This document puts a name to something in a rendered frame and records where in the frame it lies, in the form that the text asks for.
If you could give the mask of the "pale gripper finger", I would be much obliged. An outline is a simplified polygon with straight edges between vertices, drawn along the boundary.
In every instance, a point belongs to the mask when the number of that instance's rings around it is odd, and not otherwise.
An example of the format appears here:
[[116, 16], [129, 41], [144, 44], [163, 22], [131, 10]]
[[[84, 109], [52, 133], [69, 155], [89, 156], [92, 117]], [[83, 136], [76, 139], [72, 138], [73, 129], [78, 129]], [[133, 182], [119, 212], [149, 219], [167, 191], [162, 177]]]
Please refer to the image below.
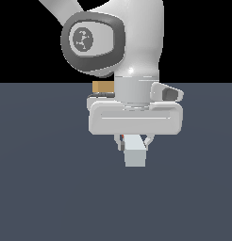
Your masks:
[[142, 148], [143, 150], [147, 150], [148, 147], [149, 147], [149, 145], [153, 142], [154, 137], [155, 137], [154, 134], [147, 135], [146, 138], [145, 138], [145, 140], [143, 140], [143, 141], [141, 142], [141, 148]]
[[123, 152], [124, 151], [124, 135], [116, 134], [114, 136], [114, 141], [116, 142], [116, 144], [118, 146], [118, 150], [120, 152]]

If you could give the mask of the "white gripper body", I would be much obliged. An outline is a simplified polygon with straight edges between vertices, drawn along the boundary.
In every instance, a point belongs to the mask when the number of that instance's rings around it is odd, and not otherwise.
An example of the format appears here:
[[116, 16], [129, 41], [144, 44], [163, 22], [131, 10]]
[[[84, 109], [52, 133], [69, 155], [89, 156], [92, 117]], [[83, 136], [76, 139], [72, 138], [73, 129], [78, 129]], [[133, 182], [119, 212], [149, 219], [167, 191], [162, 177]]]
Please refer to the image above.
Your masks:
[[114, 98], [87, 99], [89, 131], [93, 135], [177, 135], [183, 108], [176, 102], [150, 103], [147, 110], [127, 110]]

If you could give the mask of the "white and orange peg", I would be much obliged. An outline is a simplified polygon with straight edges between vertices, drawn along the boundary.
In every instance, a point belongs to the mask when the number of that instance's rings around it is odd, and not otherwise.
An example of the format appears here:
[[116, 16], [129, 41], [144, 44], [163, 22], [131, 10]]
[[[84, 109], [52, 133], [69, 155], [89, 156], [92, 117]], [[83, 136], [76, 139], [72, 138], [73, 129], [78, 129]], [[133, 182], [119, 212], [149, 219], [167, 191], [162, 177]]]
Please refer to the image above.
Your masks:
[[127, 168], [141, 168], [145, 166], [146, 147], [140, 135], [124, 135], [122, 148]]

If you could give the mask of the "tan wooden box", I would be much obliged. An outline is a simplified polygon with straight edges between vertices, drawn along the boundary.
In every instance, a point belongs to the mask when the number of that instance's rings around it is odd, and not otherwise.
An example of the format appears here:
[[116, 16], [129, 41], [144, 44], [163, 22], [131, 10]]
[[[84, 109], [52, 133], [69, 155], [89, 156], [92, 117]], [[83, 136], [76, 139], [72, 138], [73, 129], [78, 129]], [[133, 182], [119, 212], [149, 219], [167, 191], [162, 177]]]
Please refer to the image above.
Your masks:
[[114, 98], [114, 82], [113, 81], [93, 81], [92, 97]]

